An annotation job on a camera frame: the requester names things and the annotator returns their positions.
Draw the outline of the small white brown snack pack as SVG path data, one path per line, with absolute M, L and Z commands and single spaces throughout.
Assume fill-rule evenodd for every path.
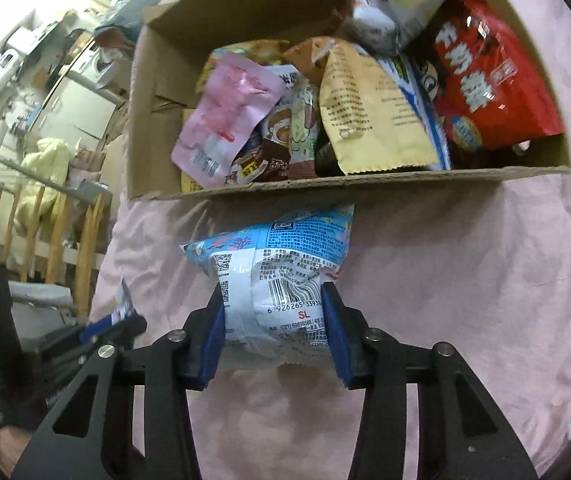
M 261 119 L 229 171 L 229 184 L 314 179 L 319 89 L 291 65 L 272 66 L 285 93 Z

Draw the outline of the beige tan snack bag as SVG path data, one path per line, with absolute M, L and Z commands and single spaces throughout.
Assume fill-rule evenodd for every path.
M 343 174 L 423 168 L 439 162 L 418 113 L 392 75 L 362 47 L 309 38 L 284 58 L 319 84 L 319 112 Z

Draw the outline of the pink snack pouch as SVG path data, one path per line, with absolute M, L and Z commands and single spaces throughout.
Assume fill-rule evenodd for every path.
M 223 55 L 182 126 L 171 161 L 202 188 L 224 185 L 236 155 L 284 93 L 284 81 L 268 67 Z

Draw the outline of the pink bed duvet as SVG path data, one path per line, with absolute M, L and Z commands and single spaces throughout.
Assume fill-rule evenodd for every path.
M 571 144 L 571 10 L 509 1 L 549 70 Z M 571 428 L 571 172 L 360 191 L 339 289 L 402 342 L 451 342 L 535 466 L 555 460 Z M 333 370 L 222 372 L 190 398 L 200 468 L 207 479 L 343 479 L 361 405 Z

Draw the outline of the white kitchen cabinet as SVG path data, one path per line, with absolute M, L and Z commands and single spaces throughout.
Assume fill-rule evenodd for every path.
M 64 141 L 72 154 L 77 148 L 95 151 L 122 104 L 113 92 L 97 89 L 80 73 L 69 70 L 40 106 L 26 134 L 26 146 L 31 150 L 39 140 L 51 138 Z

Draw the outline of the brown cardboard box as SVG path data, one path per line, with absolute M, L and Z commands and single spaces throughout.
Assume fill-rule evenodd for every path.
M 242 155 L 285 137 L 284 188 L 566 174 L 548 76 L 509 0 L 174 0 L 145 13 L 128 194 L 260 191 Z

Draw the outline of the light blue white snack bag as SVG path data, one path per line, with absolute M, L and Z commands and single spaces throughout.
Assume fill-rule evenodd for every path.
M 354 211 L 353 204 L 295 211 L 182 246 L 220 286 L 222 368 L 331 365 L 321 286 L 339 277 Z

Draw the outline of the gold yellow chip bag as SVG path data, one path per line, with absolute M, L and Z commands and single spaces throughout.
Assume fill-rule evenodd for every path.
M 292 47 L 289 40 L 284 39 L 255 39 L 228 44 L 210 52 L 200 77 L 197 79 L 195 90 L 201 94 L 205 88 L 212 71 L 215 70 L 220 58 L 228 53 L 233 53 L 248 58 L 250 61 L 261 66 L 275 66 L 284 63 L 284 53 Z

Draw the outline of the red white snack bag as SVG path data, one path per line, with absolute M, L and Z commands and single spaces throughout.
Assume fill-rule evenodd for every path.
M 425 32 L 434 105 L 459 148 L 498 150 L 563 133 L 536 66 L 485 1 L 445 0 Z

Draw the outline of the wooden crib rail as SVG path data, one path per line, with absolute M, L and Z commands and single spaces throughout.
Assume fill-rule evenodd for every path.
M 90 178 L 70 185 L 67 146 L 39 145 L 20 164 L 0 155 L 0 263 L 22 283 L 69 288 L 72 306 L 87 318 L 112 193 Z

